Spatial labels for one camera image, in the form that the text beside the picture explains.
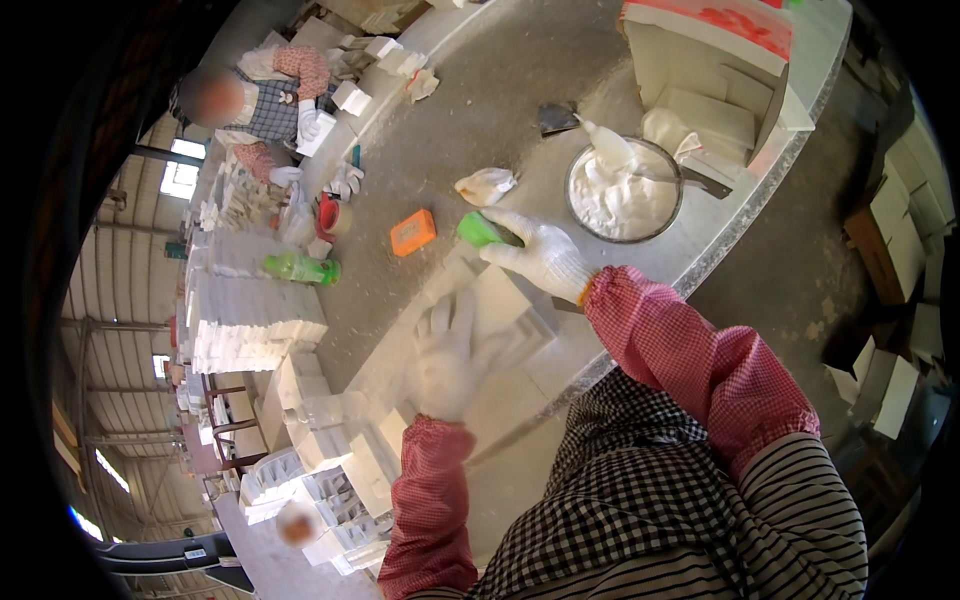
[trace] white squeeze bottle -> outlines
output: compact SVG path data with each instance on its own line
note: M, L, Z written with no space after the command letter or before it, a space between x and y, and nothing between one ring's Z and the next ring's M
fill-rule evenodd
M577 117L580 125L587 131L590 142L597 149L599 162L607 172L627 171L633 173L636 170L636 153L630 142L617 135L616 132L582 118L579 114L573 116Z

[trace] window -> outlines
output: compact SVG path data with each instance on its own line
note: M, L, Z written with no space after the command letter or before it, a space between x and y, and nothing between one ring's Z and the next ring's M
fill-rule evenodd
M166 377L166 373L163 369L163 363L170 362L170 357L166 354L154 354L154 375L157 379L163 379Z
M206 157L206 147L203 144L180 138L174 140L174 144L170 147L170 150L195 158ZM163 172L163 180L160 182L160 192L176 196L177 198L190 200L193 196L193 191L197 188L197 177L199 175L199 167L170 160L167 162L167 168Z
M104 534L100 532L100 528L93 524L92 521L87 519L85 516L81 515L71 506L70 515L72 515L73 520L77 521L77 524L80 525L80 528L86 531L92 538L96 538L99 541L104 540Z
M127 483L126 479L120 476L120 473L117 472L117 469L113 468L113 465L107 462L107 457L100 453L100 448L95 448L93 450L93 454L97 457L97 462L100 463L100 466L103 467L111 477L117 480L117 483L120 484L120 487L123 488L123 491L130 493L130 484Z

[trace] white paste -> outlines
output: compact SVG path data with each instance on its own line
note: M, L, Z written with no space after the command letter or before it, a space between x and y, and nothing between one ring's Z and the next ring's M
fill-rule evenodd
M631 141L641 170L673 177L666 160ZM584 224L604 237L631 240L653 233L669 221L677 205L675 183L652 181L628 174L610 174L597 164L590 149L580 158L570 178L570 204Z

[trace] orange box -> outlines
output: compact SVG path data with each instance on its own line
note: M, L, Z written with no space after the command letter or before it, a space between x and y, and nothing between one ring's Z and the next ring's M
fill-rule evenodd
M390 242L397 256L406 256L435 237L437 230L433 227L433 215L426 208L421 208L390 230Z

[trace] striped shirt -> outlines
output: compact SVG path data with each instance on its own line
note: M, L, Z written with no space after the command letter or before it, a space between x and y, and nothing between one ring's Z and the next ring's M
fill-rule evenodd
M846 598L863 593L867 542L860 513L815 437L796 433L764 448L739 486L727 484L737 550L763 598ZM454 588L408 596L461 598ZM680 547L613 568L526 589L512 600L565 598L736 598L702 548Z

